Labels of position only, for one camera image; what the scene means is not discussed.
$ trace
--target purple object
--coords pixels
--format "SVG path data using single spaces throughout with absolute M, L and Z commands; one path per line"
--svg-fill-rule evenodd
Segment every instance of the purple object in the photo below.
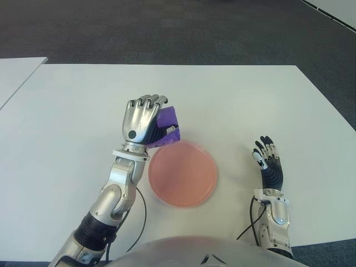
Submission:
M 178 125 L 178 120 L 174 107 L 162 108 L 157 116 L 157 126 L 158 128 L 170 127 L 172 125 Z M 173 144 L 180 140 L 180 131 L 179 128 L 175 129 L 173 132 L 170 132 L 162 139 L 157 140 L 151 144 L 148 144 L 147 147 L 160 147 Z

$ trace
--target robot forearm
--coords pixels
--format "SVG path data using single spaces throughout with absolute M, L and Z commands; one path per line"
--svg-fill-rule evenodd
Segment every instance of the robot forearm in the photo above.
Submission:
M 57 266 L 63 257 L 72 259 L 67 259 L 67 265 L 73 265 L 73 260 L 86 266 L 95 265 L 104 254 L 106 245 L 115 240 L 122 214 L 135 201 L 136 185 L 149 156 L 143 146 L 130 143 L 125 143 L 113 154 L 116 160 L 99 198 L 49 267 Z
M 288 236 L 289 201 L 277 189 L 255 189 L 255 198 L 266 205 L 259 224 L 260 246 L 293 259 Z M 264 207 L 261 205 L 259 214 L 263 210 Z

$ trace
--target robot finger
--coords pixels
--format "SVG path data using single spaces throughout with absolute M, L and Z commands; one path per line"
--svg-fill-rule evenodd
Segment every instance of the robot finger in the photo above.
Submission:
M 269 138 L 268 136 L 266 137 L 263 137 L 261 136 L 261 141 L 263 142 L 263 144 L 265 145 L 266 147 L 266 156 L 267 156 L 267 159 L 268 160 L 271 160 L 273 158 L 273 152 L 272 152 L 272 149 L 270 147 L 270 144 L 272 144 L 272 140 L 271 138 Z
M 128 110 L 130 107 L 133 107 L 135 105 L 135 100 L 129 100 L 126 105 L 126 110 Z
M 147 98 L 145 103 L 144 103 L 144 108 L 150 109 L 152 107 L 152 100 Z
M 155 102 L 155 104 L 159 104 L 161 107 L 162 107 L 162 105 L 163 104 L 167 104 L 168 103 L 168 99 L 167 99 L 167 97 L 165 97 L 165 96 L 160 96 L 157 100 L 156 100 L 156 102 Z
M 274 158 L 276 160 L 279 159 L 279 154 L 278 154 L 278 150 L 275 144 L 270 144 L 271 150 L 272 150 L 272 155 L 274 155 Z
M 142 104 L 143 104 L 143 101 L 142 101 L 142 99 L 139 98 L 139 99 L 135 100 L 134 107 L 135 107 L 135 108 L 141 107 Z
M 264 148 L 263 145 L 261 145 L 261 143 L 259 141 L 256 141 L 255 144 L 261 150 L 262 156 L 264 157 L 264 159 L 267 159 L 266 148 Z
M 155 102 L 157 101 L 157 99 L 159 98 L 159 95 L 152 95 L 150 96 L 148 99 L 151 100 L 151 107 L 155 104 Z
M 268 168 L 268 165 L 265 162 L 265 159 L 261 156 L 260 152 L 257 149 L 254 149 L 252 156 L 254 157 L 254 159 L 258 163 L 258 165 L 260 165 L 261 170 L 265 170 Z
M 153 111 L 158 112 L 164 103 L 168 103 L 168 99 L 165 96 L 160 96 L 154 103 Z
M 271 150 L 271 153 L 272 153 L 272 158 L 274 158 L 276 160 L 279 159 L 277 147 L 273 143 L 272 139 L 269 138 L 269 136 L 266 136 L 264 140 L 266 141 L 266 147 L 267 147 L 267 144 L 269 145 L 269 149 Z
M 146 99 L 150 98 L 150 95 L 141 96 L 137 101 L 140 101 L 140 105 L 143 106 Z

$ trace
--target white desk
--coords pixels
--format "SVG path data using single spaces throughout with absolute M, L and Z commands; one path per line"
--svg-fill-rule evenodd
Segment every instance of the white desk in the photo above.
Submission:
M 0 59 L 0 110 L 46 57 Z
M 281 154 L 291 244 L 356 237 L 355 131 L 297 67 L 42 65 L 0 112 L 0 202 L 7 203 L 0 260 L 53 258 L 107 179 L 127 100 L 146 93 L 169 98 L 182 138 L 211 153 L 219 177 L 207 202 L 177 209 L 155 197 L 146 168 L 139 244 L 174 235 L 236 237 L 261 186 L 251 151 L 262 134 Z M 136 239 L 143 218 L 137 196 L 112 258 Z M 252 234 L 243 240 L 253 243 Z

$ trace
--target black fingertip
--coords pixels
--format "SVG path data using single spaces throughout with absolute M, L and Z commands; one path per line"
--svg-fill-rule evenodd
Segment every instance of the black fingertip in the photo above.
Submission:
M 255 144 L 259 149 L 261 149 L 261 150 L 263 149 L 263 145 L 261 145 L 261 143 L 259 141 L 256 141 Z
M 268 136 L 266 136 L 265 140 L 266 140 L 267 144 L 273 144 L 272 139 L 269 138 Z
M 254 152 L 257 152 L 257 153 L 260 154 L 260 156 L 261 156 L 260 151 L 258 151 L 257 149 L 254 149 Z
M 261 139 L 262 143 L 264 143 L 264 145 L 268 144 L 268 143 L 266 143 L 266 138 L 264 138 L 263 136 L 261 136 L 260 139 Z

